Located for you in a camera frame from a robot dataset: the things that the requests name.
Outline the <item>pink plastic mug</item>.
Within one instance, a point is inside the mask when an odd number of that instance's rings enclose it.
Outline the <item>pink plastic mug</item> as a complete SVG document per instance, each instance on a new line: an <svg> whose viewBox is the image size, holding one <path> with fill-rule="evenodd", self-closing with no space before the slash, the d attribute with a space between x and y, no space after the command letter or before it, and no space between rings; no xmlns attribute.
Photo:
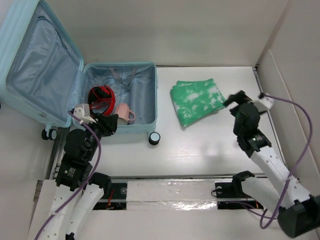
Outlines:
<svg viewBox="0 0 320 240"><path fill-rule="evenodd" d="M115 114L118 115L118 126L128 125L136 120L135 113L131 111L130 107L126 103L119 103L115 109Z"/></svg>

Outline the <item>red black headphones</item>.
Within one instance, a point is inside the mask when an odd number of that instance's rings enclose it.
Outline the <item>red black headphones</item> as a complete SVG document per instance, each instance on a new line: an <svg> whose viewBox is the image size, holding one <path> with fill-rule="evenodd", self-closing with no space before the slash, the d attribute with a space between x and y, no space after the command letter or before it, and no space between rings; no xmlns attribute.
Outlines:
<svg viewBox="0 0 320 240"><path fill-rule="evenodd" d="M88 104L90 112L104 109L103 116L112 114L116 105L116 96L114 91L108 85L95 84L88 92Z"/></svg>

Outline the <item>green white patterned cloth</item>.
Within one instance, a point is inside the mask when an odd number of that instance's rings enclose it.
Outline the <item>green white patterned cloth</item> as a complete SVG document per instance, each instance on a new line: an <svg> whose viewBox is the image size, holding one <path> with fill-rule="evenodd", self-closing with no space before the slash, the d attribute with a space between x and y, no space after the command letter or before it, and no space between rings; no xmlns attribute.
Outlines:
<svg viewBox="0 0 320 240"><path fill-rule="evenodd" d="M183 128L223 109L226 100L212 78L200 81L179 80L171 88L170 96Z"/></svg>

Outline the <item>light blue hard-shell suitcase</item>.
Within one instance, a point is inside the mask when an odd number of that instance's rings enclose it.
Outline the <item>light blue hard-shell suitcase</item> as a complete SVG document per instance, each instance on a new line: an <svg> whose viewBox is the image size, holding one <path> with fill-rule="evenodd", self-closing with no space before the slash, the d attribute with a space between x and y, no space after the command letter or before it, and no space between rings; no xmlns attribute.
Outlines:
<svg viewBox="0 0 320 240"><path fill-rule="evenodd" d="M76 121L69 111L106 85L135 120L118 133L152 133L157 122L157 68L152 62L84 63L84 57L43 0L15 0L0 28L0 101L44 125L41 137Z"/></svg>

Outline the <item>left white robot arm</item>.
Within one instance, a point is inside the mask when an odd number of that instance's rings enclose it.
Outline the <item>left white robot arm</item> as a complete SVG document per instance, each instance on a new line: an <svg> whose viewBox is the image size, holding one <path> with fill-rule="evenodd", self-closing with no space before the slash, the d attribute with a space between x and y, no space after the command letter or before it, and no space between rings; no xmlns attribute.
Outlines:
<svg viewBox="0 0 320 240"><path fill-rule="evenodd" d="M102 154L101 139L116 132L119 116L96 113L85 118L75 113L69 111L84 129L67 134L49 216L36 233L36 240L76 240L95 205L112 191L111 177L97 172L97 165L91 161L94 155Z"/></svg>

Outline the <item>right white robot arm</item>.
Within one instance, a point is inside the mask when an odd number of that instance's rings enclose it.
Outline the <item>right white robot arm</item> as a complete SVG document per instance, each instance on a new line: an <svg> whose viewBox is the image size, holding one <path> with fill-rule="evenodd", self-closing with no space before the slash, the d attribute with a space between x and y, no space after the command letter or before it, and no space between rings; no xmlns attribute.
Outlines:
<svg viewBox="0 0 320 240"><path fill-rule="evenodd" d="M230 182L215 183L211 195L225 199L233 208L242 206L250 212L253 211L253 205L242 200L256 200L264 209L260 215L260 227L266 229L276 220L281 230L294 239L320 226L320 197L312 195L294 176L312 136L308 137L294 167L288 169L270 140L259 130L261 115L273 107L275 100L276 97L264 92L260 93L257 100L252 100L241 90L229 95L223 103L225 107L237 104L229 111L235 118L233 133L238 146L262 170L273 188L246 170L233 175Z"/></svg>

